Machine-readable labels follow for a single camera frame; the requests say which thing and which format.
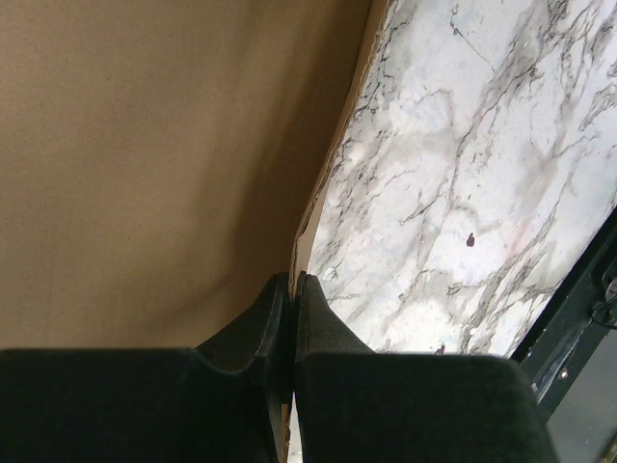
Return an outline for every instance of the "gray marble vein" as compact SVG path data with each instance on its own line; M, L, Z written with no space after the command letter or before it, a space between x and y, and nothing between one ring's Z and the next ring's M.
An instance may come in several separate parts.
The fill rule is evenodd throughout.
M509 355L617 202L617 5L398 0L308 271L378 351Z

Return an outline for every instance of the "brown cardboard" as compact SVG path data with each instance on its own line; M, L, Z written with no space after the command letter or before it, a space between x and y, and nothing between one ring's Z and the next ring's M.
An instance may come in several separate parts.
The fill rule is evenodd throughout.
M332 168L335 161L336 151L342 143L342 138L345 134L352 112L356 107L356 101L360 95L360 91L364 86L366 75L372 64L372 59L375 56L376 47L379 45L381 33L383 31L386 13L390 5L390 0L375 0L371 6L371 11L366 22L364 37L362 39L362 47L358 57L358 65L354 75L349 95L345 100L345 105L336 126L335 135L328 148L328 153L324 160L323 167L317 177L317 181L310 195L310 200L305 209L305 213L296 232L294 240L294 248L292 253L291 268L289 274L289 292L293 295L296 290L297 280L302 271L306 271L309 266L310 251L312 243L317 233L317 225L319 217L323 210L324 202L326 201L326 193L328 192L328 182L330 180Z
M369 7L3 2L0 347L194 345L245 309L288 268Z

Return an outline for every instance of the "black object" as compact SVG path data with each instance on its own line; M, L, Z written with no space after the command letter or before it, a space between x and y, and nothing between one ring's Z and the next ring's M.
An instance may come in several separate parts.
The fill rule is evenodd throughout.
M275 462L292 388L307 462L555 461L515 363L374 354L286 289L194 349L2 352L0 461Z
M616 282L617 209L512 355L532 379L545 421L613 328Z

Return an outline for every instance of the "marble pattern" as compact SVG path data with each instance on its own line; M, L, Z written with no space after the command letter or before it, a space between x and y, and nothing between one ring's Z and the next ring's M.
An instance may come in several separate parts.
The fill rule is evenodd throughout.
M614 0L398 0L308 272L377 351L509 355L617 203Z

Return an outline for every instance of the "cardboard box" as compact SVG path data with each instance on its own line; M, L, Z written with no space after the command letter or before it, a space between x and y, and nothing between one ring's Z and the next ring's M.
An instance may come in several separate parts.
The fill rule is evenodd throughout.
M0 345L195 345L306 268L386 5L4 2Z

